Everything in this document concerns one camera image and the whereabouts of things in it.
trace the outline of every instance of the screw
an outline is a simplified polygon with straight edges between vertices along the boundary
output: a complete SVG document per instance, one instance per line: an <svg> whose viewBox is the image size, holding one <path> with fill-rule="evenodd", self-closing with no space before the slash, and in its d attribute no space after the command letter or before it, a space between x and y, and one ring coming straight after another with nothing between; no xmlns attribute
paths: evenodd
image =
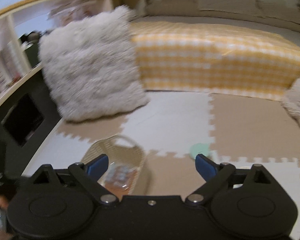
<svg viewBox="0 0 300 240"><path fill-rule="evenodd" d="M155 200L149 200L149 201L148 201L148 204L149 204L150 206L154 206L156 203L157 203L157 202L156 202Z"/></svg>
<svg viewBox="0 0 300 240"><path fill-rule="evenodd" d="M114 201L117 200L117 197L115 195L112 195L112 194L107 194L107 195L102 195L100 200L104 203L112 203Z"/></svg>
<svg viewBox="0 0 300 240"><path fill-rule="evenodd" d="M204 197L200 194L191 194L190 196L188 196L187 199L192 203L198 203L204 200Z"/></svg>
<svg viewBox="0 0 300 240"><path fill-rule="evenodd" d="M84 168L84 163L75 163L75 165L78 165L81 169Z"/></svg>

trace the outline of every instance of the woven basket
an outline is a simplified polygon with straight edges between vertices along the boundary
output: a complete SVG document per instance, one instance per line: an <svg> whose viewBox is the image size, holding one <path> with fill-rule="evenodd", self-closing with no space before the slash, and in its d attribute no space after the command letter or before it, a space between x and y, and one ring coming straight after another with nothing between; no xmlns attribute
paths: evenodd
<svg viewBox="0 0 300 240"><path fill-rule="evenodd" d="M116 144L117 140L123 140L132 147L121 146ZM150 182L150 172L146 165L145 154L140 146L130 138L123 135L114 135L108 139L100 140L94 143L86 152L81 162L87 164L100 154L106 154L109 158L109 163L124 163L135 167L136 175L128 195L146 195L146 191ZM98 181L104 186L106 173Z"/></svg>

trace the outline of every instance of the floor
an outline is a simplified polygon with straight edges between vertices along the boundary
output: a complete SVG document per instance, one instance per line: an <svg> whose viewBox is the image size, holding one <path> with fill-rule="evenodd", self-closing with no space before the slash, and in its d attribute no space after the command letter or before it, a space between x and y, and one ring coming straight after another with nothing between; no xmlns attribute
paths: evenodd
<svg viewBox="0 0 300 240"><path fill-rule="evenodd" d="M262 163L296 202L300 238L300 128L279 102L192 92L149 92L151 102L129 114L73 124L61 122L24 174L41 164L65 168L80 161L97 140L116 133L140 144L152 172L149 195L185 198L204 183L188 156L195 143L209 143L215 162L236 167Z"/></svg>

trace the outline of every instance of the bookshelf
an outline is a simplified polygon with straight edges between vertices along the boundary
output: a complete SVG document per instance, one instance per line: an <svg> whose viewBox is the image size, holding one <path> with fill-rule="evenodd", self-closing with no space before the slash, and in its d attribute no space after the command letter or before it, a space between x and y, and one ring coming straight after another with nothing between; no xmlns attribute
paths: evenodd
<svg viewBox="0 0 300 240"><path fill-rule="evenodd" d="M46 15L52 9L62 4L70 3L74 0L24 0L10 5L0 10L0 50L8 44L13 47L15 52L14 61L18 64L19 72L23 76L21 80L12 85L9 89L0 93L0 106L9 98L19 87L29 80L35 73L41 70L41 64L31 68L25 52L21 49L20 41L16 33L16 27L35 17ZM120 5L127 5L135 10L135 15L131 20L144 17L145 7L149 0L97 0L98 11L112 11Z"/></svg>

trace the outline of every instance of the white shelf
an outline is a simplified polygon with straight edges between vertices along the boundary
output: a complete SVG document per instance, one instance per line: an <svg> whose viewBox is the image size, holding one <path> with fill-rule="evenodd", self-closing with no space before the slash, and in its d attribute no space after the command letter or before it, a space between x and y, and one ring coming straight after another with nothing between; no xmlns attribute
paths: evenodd
<svg viewBox="0 0 300 240"><path fill-rule="evenodd" d="M28 74L16 82L12 87L8 88L5 92L0 93L0 106L28 79L30 79L34 74L42 69L41 63L34 67Z"/></svg>

